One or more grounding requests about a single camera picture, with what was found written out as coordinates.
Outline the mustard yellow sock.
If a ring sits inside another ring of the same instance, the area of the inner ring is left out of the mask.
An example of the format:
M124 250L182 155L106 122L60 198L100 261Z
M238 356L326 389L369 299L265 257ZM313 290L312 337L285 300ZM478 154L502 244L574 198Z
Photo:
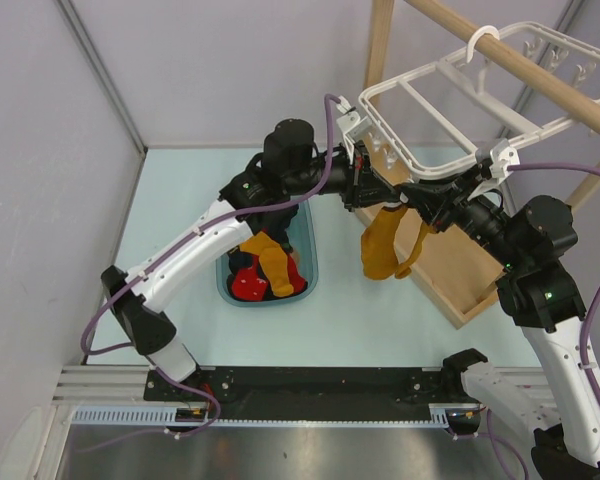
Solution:
M407 212L405 206L382 207L361 236L361 261L366 278L382 281L391 276L402 279L411 274L411 267L397 258L394 242L400 222Z
M421 222L411 253L409 254L409 256L407 257L407 259L405 261L403 261L402 263L400 263L398 265L398 267L394 273L394 277L396 279L404 279L411 274L412 267L414 266L416 261L419 259L420 255L423 251L423 245L424 245L425 239L429 235L435 234L435 233L436 233L436 230L433 227L431 227L424 221Z
M240 245L240 251L258 257L260 268L278 298L294 293L288 275L288 256L281 245L267 233L259 232Z

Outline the white plastic clip hanger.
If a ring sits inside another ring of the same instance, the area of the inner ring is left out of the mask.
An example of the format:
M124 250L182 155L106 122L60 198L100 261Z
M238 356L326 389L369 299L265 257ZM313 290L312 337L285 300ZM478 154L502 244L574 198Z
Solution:
M544 67L544 70L549 74L554 73L559 64L570 53L578 53L584 56L585 64L580 67L579 72L571 82L572 88L581 86L593 68L600 65L599 48L539 23L519 22L500 30L488 25L478 29L478 33L470 39L467 47L457 50L436 62L431 62L373 85L360 94L358 101L366 112L365 120L370 124L370 128L380 136L382 141L388 144L389 152L395 154L399 161L406 166L414 180L439 180L459 174L476 163L476 151L478 150L477 145L413 87L411 82L425 75L434 73L442 75L455 90L463 94L490 117L503 123L515 134L512 139L507 141L508 146L505 148L507 154L514 155L511 158L507 156L503 158L503 161L508 164L512 164L518 159L516 156L518 150L543 141L575 125L577 120L569 114L539 126L488 93L486 90L486 77L491 66L490 60L485 61L485 65L479 71L475 81L470 80L463 73L462 69L473 59L475 44L479 37L493 34L498 40L502 40L519 33L533 36L533 41L531 43L527 42L523 48L523 54L526 57L530 57L534 49L543 45L553 48L554 59ZM424 108L456 145L465 152L465 155L440 166L420 162L407 147L405 141L398 136L393 127L371 103L375 96L395 87L402 88L418 105Z

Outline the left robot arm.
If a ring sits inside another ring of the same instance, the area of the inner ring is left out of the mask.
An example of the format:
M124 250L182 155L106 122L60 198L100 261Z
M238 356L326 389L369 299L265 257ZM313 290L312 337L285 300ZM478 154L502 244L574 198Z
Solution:
M281 222L309 192L336 194L349 211L400 200L398 189L372 168L362 142L351 150L339 145L318 153L313 127L287 119L178 239L128 271L110 266L102 273L109 310L136 352L167 375L165 385L177 398L194 397L201 376L166 306L200 270Z

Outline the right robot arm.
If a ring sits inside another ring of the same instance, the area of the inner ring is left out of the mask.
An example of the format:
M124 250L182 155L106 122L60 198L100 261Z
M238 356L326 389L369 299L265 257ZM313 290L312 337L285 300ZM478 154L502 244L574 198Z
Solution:
M530 443L543 479L600 479L600 371L589 341L594 309L586 307L561 256L578 236L570 207L537 195L508 216L475 195L485 182L473 167L446 181L404 183L406 204L437 232L455 225L503 267L497 280L502 310L519 327L540 361L555 409L544 410L483 357L441 376L453 401L485 403Z

